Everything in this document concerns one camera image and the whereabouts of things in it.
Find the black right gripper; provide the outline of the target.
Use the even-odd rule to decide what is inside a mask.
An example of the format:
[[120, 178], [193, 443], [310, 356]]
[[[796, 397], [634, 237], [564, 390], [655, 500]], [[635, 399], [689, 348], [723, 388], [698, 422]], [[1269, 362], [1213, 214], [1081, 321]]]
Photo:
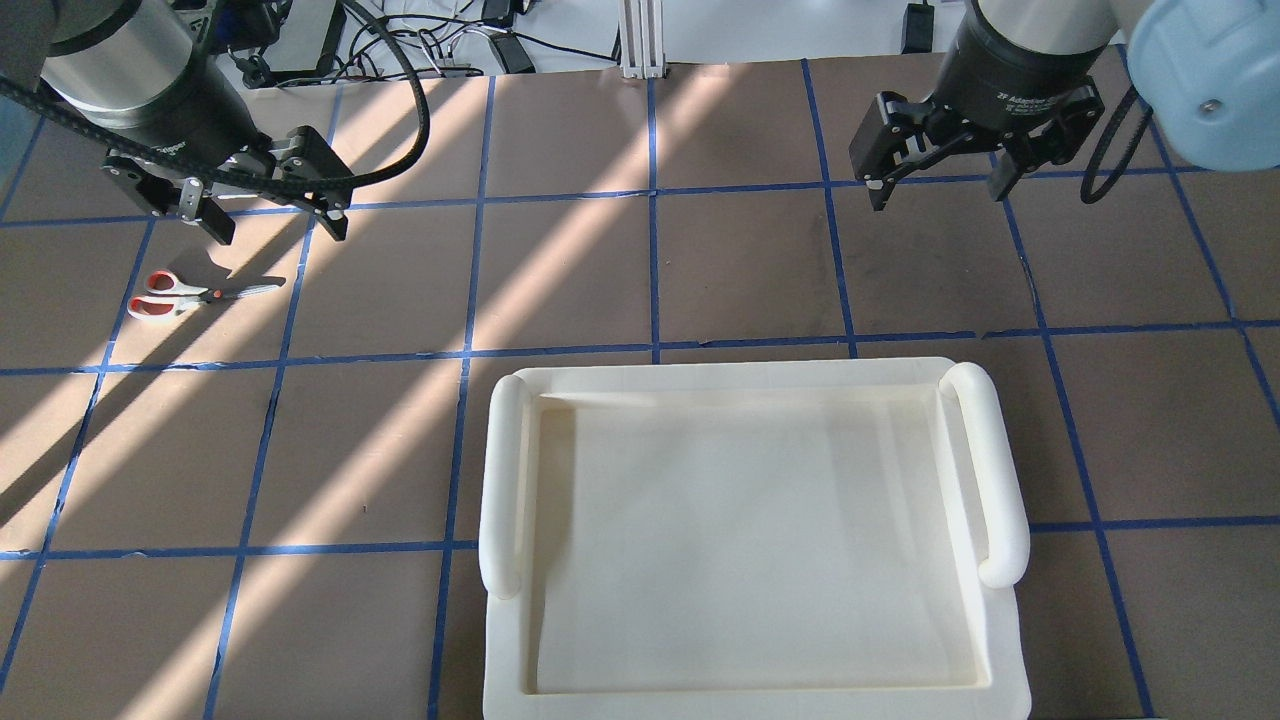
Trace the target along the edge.
[[1088, 78], [1100, 54], [1101, 46], [1074, 54], [1028, 50], [986, 15], [965, 15], [928, 101], [878, 92], [849, 145], [872, 210], [884, 210], [899, 182], [941, 161], [946, 142], [964, 131], [1001, 140], [988, 177], [996, 202], [1042, 165], [1070, 163], [1105, 110]]

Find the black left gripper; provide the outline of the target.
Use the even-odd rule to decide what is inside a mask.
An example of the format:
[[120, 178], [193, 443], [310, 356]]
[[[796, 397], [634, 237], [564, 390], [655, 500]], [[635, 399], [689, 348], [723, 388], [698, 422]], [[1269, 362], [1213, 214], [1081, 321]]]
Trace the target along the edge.
[[[108, 99], [90, 104], [90, 119], [169, 159], [268, 178], [278, 169], [280, 181], [307, 181], [302, 190], [287, 190], [279, 197], [310, 211], [335, 242], [347, 240], [352, 190], [316, 190], [314, 183], [353, 177], [351, 169], [311, 126], [296, 127], [278, 140], [274, 156], [273, 140], [259, 131], [244, 100], [223, 76], [179, 76], [143, 100], [110, 88]], [[221, 246], [233, 242], [236, 222], [201, 179], [120, 149], [109, 150], [102, 173], [143, 213], [175, 215]]]

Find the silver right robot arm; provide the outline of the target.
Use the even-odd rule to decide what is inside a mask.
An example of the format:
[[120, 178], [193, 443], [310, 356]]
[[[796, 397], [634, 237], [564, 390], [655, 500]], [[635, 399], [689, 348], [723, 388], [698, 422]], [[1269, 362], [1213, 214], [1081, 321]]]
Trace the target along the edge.
[[1139, 101], [1188, 161], [1211, 170], [1277, 165], [1275, 1], [969, 1], [937, 83], [913, 102], [879, 92], [849, 146], [882, 210], [897, 184], [946, 158], [997, 152], [989, 196], [1079, 154], [1105, 111], [1091, 68], [1115, 35], [1130, 86], [1112, 137]]

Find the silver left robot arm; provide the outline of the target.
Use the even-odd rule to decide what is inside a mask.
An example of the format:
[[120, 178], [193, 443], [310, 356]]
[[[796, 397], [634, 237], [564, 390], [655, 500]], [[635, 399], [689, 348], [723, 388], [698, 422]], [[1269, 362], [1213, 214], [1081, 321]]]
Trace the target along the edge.
[[228, 245], [221, 199], [255, 196], [243, 178], [324, 181], [349, 168], [308, 126], [274, 140], [165, 1], [5, 1], [3, 83], [46, 83], [108, 131], [102, 172], [143, 211], [169, 214]]

